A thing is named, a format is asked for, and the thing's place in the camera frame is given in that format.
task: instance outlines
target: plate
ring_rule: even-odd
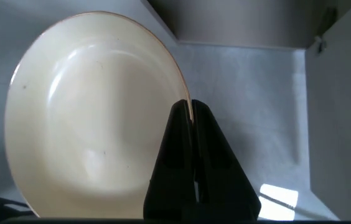
[[[5,139],[16,185],[40,217],[142,218],[182,99],[190,103],[176,62],[142,25],[110,12],[58,22],[11,79]]]

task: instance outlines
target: wall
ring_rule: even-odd
[[[149,0],[185,43],[305,49],[314,41],[326,6],[351,0]]]

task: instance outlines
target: gray surface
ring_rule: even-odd
[[[306,52],[311,186],[351,220],[351,10],[324,38],[323,54]]]
[[[17,10],[10,10],[13,5],[9,2],[0,4],[0,197],[22,200],[4,153],[7,86],[23,51],[49,26],[48,21],[71,13],[62,12],[60,6],[77,8],[76,13],[83,11],[83,6],[80,1],[69,5],[60,1],[60,6],[45,1],[54,5],[37,4],[30,9],[31,16],[14,13],[29,10],[29,1],[16,1],[24,3],[17,3]],[[149,22],[146,26],[156,27]],[[193,45],[169,50],[184,73],[192,98],[213,110],[255,190],[264,183],[297,190],[296,219],[336,219],[309,190],[304,52]]]
[[[148,0],[182,43],[305,49],[327,6],[351,0]]]

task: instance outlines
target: gray wall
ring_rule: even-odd
[[[181,42],[305,49],[322,13],[351,0],[149,0]]]
[[[351,220],[351,10],[324,39],[322,54],[306,51],[311,189]]]

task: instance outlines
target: brown rim edge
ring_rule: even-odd
[[[14,70],[14,73],[12,74],[12,77],[11,77],[11,81],[9,82],[9,86],[8,86],[8,91],[7,93],[9,93],[9,90],[11,89],[11,85],[12,85],[12,82],[14,81],[14,78],[16,76],[16,73],[18,71],[18,68],[20,66],[20,64],[22,63],[26,53],[30,50],[30,48],[34,45],[34,43],[36,41],[38,41],[42,35],[44,35],[48,30],[50,30],[51,28],[53,28],[54,26],[56,26],[57,24],[60,24],[61,22],[64,22],[64,21],[67,21],[69,19],[72,19],[74,17],[78,17],[78,16],[84,16],[84,15],[88,15],[88,14],[107,14],[107,15],[111,15],[111,16],[117,16],[117,17],[120,17],[120,18],[123,18],[123,19],[126,19],[134,24],[136,24],[138,27],[142,28],[143,30],[145,30],[148,34],[150,34],[151,36],[153,36],[161,45],[162,47],[166,50],[167,54],[170,56],[170,58],[173,60],[173,62],[175,63],[177,69],[178,69],[178,74],[179,74],[179,77],[181,78],[181,81],[182,81],[182,85],[184,86],[184,90],[185,90],[185,93],[187,94],[187,101],[188,101],[188,108],[189,108],[189,116],[190,116],[190,119],[191,119],[191,122],[192,124],[194,123],[194,114],[192,112],[192,101],[190,99],[190,95],[189,95],[189,91],[188,91],[188,88],[187,88],[187,84],[185,82],[185,79],[184,79],[184,76],[182,75],[182,72],[180,70],[180,67],[178,66],[176,60],[174,59],[173,55],[170,54],[169,50],[166,48],[166,46],[163,44],[163,42],[161,40],[159,40],[159,38],[157,38],[155,36],[155,34],[153,34],[149,29],[147,29],[146,27],[144,27],[142,24],[140,24],[139,22],[135,21],[134,19],[131,19],[131,18],[128,18],[127,16],[123,16],[121,14],[117,14],[117,13],[114,13],[114,12],[107,12],[107,11],[90,11],[90,12],[83,12],[83,13],[80,13],[80,14],[76,14],[76,15],[73,15],[73,16],[70,16],[70,17],[66,17],[54,24],[52,24],[51,26],[49,26],[48,28],[46,28],[46,30],[44,30],[34,41],[33,43],[31,43],[31,45],[27,48],[27,50],[25,51],[25,53],[23,54],[22,58],[20,59],[19,63],[16,65],[15,67],[15,70]],[[7,101],[6,101],[6,109],[5,109],[5,113],[4,113],[4,145],[6,145],[6,135],[5,135],[5,126],[6,126],[6,114],[7,114]],[[5,150],[5,153],[6,153],[6,158],[7,158],[7,161],[8,161],[8,166],[10,167],[9,171],[11,173],[11,176],[12,178],[14,179],[14,176],[12,174],[12,169],[11,169],[11,164],[8,160],[8,154],[7,154],[7,149]],[[15,186],[17,187],[17,189],[19,189],[19,193],[21,194],[22,198],[25,200],[26,204],[29,206],[29,208],[33,211],[33,213],[40,218],[40,215],[33,209],[33,207],[29,204],[29,202],[27,201],[27,199],[25,198],[25,196],[23,195],[22,193],[22,189],[18,186],[16,180],[14,179],[14,183],[15,183]]]

